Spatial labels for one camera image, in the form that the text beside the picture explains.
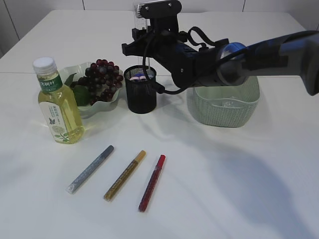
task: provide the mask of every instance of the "red marker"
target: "red marker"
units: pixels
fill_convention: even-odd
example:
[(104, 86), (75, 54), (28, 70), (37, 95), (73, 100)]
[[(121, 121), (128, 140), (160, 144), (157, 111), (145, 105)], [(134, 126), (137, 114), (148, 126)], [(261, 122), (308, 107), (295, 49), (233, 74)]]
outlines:
[(164, 161), (165, 161), (166, 156), (165, 155), (161, 155), (159, 158), (159, 161), (153, 171), (153, 174), (151, 176), (151, 179), (149, 181), (148, 186), (146, 187), (146, 190), (144, 192), (144, 195), (142, 197), (141, 203), (139, 205), (139, 211), (140, 212), (145, 212), (146, 208), (148, 207), (150, 198), (152, 196), (152, 193), (154, 191), (156, 182), (158, 181), (159, 175), (160, 175), (160, 171), (161, 168), (163, 167)]

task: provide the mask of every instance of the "white bottle cap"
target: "white bottle cap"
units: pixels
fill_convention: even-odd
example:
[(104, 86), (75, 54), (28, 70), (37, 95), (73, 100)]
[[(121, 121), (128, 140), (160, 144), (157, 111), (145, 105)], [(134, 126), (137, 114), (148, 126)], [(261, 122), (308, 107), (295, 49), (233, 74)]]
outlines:
[(51, 57), (40, 57), (33, 62), (33, 68), (37, 75), (50, 75), (57, 71), (55, 61)]

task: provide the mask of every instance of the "gold marker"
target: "gold marker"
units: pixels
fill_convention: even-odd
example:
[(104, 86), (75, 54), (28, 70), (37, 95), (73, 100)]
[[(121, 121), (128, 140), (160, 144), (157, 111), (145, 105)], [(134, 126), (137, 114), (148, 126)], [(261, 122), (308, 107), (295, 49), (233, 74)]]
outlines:
[(141, 160), (146, 155), (146, 152), (142, 150), (138, 156), (133, 159), (133, 161), (128, 165), (128, 167), (124, 170), (124, 172), (119, 176), (119, 178), (115, 181), (115, 183), (110, 187), (107, 193), (104, 195), (104, 199), (106, 201), (111, 201), (114, 195), (118, 192), (118, 190), (122, 187), (128, 177), (133, 173), (136, 166), (141, 162)]

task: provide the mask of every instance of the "grapes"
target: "grapes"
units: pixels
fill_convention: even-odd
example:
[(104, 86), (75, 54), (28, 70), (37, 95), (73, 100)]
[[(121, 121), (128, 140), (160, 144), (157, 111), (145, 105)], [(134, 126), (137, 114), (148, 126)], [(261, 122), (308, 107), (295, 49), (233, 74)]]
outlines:
[(97, 102), (96, 99), (92, 99), (91, 102), (90, 102), (90, 105), (94, 105), (96, 102)]
[(108, 93), (105, 92), (105, 91), (103, 91), (103, 92), (101, 93), (100, 97), (101, 97), (101, 99), (102, 99), (103, 101), (107, 101)]
[(105, 67), (100, 67), (100, 74), (105, 75), (107, 73), (107, 69)]
[(106, 74), (104, 78), (105, 78), (105, 80), (110, 80), (112, 78), (112, 76), (110, 76), (109, 74)]
[(118, 76), (116, 76), (116, 78), (115, 78), (117, 81), (122, 81), (123, 80), (123, 76), (121, 76), (121, 75), (118, 75)]
[(116, 92), (116, 90), (117, 90), (117, 88), (116, 88), (116, 86), (115, 86), (115, 85), (113, 85), (113, 86), (111, 86), (111, 87), (110, 87), (110, 90), (111, 90), (111, 92), (115, 93), (115, 92)]
[(113, 97), (110, 97), (110, 96), (107, 96), (107, 97), (106, 97), (106, 101), (107, 101), (107, 102), (111, 102), (112, 99), (113, 99)]
[(91, 76), (93, 74), (93, 71), (90, 67), (86, 68), (85, 69), (85, 75), (86, 76)]
[(95, 78), (88, 79), (88, 83), (86, 84), (86, 86), (92, 86), (92, 85), (95, 85)]
[(80, 77), (79, 78), (78, 84), (80, 86), (85, 86), (87, 83), (88, 83), (88, 78), (86, 78), (86, 77)]
[(96, 64), (97, 64), (98, 66), (104, 65), (104, 64), (103, 64), (103, 61), (102, 61), (101, 59), (98, 59), (98, 60), (96, 61)]
[(108, 66), (108, 73), (113, 73), (114, 72), (114, 67), (113, 66)]
[(95, 91), (96, 91), (95, 85), (90, 85), (89, 86), (89, 92), (95, 93)]
[(91, 68), (92, 70), (94, 70), (94, 69), (97, 68), (97, 67), (98, 67), (98, 65), (95, 64), (95, 63), (92, 63), (91, 66), (90, 66), (90, 68)]
[(115, 83), (116, 88), (121, 88), (122, 87), (122, 83), (120, 81), (117, 81)]
[(106, 85), (107, 86), (112, 86), (113, 85), (113, 82), (111, 80), (106, 80)]
[(90, 92), (90, 105), (94, 105), (97, 101), (111, 102), (115, 92), (123, 87), (123, 79), (119, 66), (112, 61), (98, 59), (85, 69), (85, 76), (72, 82), (70, 87), (85, 86)]
[(105, 78), (101, 78), (100, 79), (100, 83), (104, 85), (106, 83), (106, 79)]
[(102, 86), (101, 84), (96, 84), (96, 85), (95, 85), (95, 88), (98, 89), (98, 90), (100, 90), (102, 87), (103, 87), (103, 86)]

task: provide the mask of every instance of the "silver marker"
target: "silver marker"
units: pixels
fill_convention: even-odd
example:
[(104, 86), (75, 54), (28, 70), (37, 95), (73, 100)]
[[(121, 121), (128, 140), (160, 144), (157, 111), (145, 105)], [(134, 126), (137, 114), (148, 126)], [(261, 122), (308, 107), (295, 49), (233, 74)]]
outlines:
[(110, 145), (104, 150), (67, 188), (70, 194), (75, 191), (88, 179), (88, 177), (104, 162), (104, 160), (112, 153), (114, 147)]

